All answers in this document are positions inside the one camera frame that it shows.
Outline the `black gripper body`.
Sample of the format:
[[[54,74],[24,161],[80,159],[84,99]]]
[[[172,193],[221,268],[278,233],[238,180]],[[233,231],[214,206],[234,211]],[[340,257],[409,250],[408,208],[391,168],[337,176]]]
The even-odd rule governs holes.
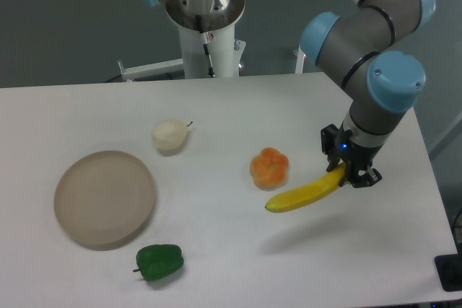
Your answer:
[[[350,177],[355,172],[364,172],[368,167],[372,167],[373,159],[379,152],[378,146],[360,146],[349,138],[338,140],[336,147],[341,161],[345,163],[343,182],[349,182]]]

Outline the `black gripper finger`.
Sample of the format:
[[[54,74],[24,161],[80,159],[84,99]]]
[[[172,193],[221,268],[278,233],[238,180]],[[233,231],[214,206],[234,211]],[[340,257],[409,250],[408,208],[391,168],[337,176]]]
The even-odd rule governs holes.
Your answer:
[[[334,124],[330,124],[321,130],[321,150],[327,156],[327,172],[335,169],[340,162],[340,157],[336,149],[338,132],[339,130]]]
[[[354,188],[369,188],[382,180],[382,175],[374,168],[368,167],[364,172],[355,172],[349,179]]]

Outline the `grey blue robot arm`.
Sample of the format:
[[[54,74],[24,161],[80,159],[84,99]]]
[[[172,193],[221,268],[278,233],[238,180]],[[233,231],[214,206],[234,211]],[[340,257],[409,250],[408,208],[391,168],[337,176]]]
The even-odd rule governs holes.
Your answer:
[[[239,42],[234,27],[245,0],[144,0],[163,5],[180,34],[186,77],[239,74]],[[342,182],[366,188],[379,182],[375,155],[414,106],[426,75],[415,57],[393,44],[426,23],[435,0],[354,0],[356,14],[342,19],[324,12],[300,37],[300,55],[320,68],[351,99],[340,126],[321,131],[330,170],[345,163]]]

